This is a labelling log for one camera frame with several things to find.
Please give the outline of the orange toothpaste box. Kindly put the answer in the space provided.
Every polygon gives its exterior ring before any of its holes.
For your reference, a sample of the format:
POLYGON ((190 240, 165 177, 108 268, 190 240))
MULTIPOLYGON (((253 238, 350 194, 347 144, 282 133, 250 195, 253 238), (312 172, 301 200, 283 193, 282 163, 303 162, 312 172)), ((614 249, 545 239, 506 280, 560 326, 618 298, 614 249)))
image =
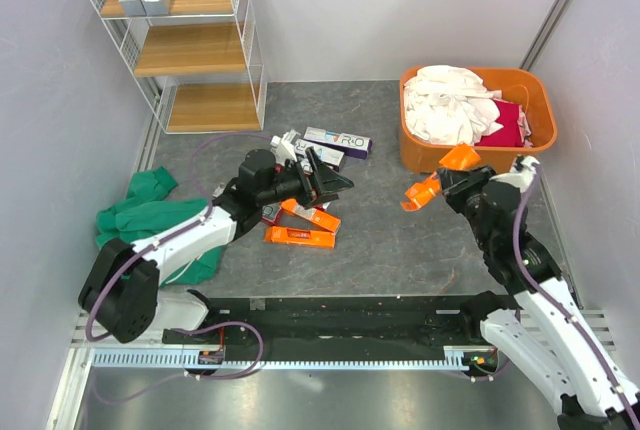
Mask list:
MULTIPOLYGON (((459 144, 439 160, 438 169, 464 171, 481 162, 473 147, 459 144)), ((438 173, 434 171, 425 180, 413 184, 406 192, 406 200, 400 203, 405 212, 415 212, 430 203, 441 193, 438 173)))

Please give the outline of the orange box front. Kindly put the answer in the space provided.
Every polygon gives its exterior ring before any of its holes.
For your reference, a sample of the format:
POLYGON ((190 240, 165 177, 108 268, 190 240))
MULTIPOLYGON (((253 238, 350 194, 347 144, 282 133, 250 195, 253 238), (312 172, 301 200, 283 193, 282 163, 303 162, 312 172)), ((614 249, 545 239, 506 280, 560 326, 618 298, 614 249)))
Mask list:
POLYGON ((336 236, 331 232, 325 231, 272 226, 266 230, 264 241, 272 244, 333 249, 336 236))

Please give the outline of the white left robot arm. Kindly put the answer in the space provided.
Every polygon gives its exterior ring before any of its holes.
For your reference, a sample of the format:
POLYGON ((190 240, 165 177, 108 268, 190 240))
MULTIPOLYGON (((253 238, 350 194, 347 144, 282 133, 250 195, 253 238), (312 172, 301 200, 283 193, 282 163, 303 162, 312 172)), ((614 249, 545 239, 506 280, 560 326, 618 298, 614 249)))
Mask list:
POLYGON ((295 199, 311 208, 353 188, 350 179, 322 162, 314 150, 306 155, 309 173, 297 160, 278 164, 273 152, 252 150, 223 192, 194 216, 133 243, 108 241, 78 297, 88 314, 86 339, 113 337, 127 344, 156 329, 185 332, 198 343, 215 339, 220 321, 203 298, 193 293, 171 296, 160 286, 197 257, 243 237, 260 222, 265 206, 295 199))

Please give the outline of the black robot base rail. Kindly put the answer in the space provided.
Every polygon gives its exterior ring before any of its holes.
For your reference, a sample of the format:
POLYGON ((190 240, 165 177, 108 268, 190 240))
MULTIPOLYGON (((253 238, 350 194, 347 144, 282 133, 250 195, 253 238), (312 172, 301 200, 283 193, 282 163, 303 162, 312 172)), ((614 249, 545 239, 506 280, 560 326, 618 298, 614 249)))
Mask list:
POLYGON ((436 359, 445 348, 486 346, 464 315, 469 296, 315 296, 209 298, 205 334, 166 330, 165 344, 222 343, 229 359, 250 359, 257 341, 248 330, 212 325, 242 321, 265 342, 266 361, 436 359))

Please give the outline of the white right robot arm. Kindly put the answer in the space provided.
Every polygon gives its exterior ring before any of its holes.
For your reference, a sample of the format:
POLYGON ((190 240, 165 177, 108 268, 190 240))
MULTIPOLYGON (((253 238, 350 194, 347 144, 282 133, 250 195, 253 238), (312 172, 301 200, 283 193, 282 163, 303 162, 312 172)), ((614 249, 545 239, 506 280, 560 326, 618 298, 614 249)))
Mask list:
POLYGON ((639 387, 595 336, 546 247, 527 229, 528 200, 541 177, 534 157, 498 174, 489 166, 437 172, 446 203, 468 222, 491 276, 537 326, 536 339, 490 291, 461 307, 458 331, 486 341, 552 407, 561 429, 636 429, 639 387))

